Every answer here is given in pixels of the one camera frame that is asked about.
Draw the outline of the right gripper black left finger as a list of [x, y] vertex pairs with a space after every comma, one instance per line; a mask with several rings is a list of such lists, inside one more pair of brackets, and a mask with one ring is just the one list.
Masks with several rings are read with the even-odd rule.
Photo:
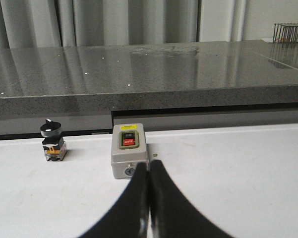
[[146, 238], [148, 230], [148, 171], [139, 163], [121, 196], [82, 238]]

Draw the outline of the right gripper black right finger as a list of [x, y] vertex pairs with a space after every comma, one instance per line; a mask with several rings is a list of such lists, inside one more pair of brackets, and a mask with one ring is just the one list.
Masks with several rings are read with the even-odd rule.
[[155, 238], [230, 238], [203, 216], [175, 185], [162, 161], [150, 163], [150, 208]]

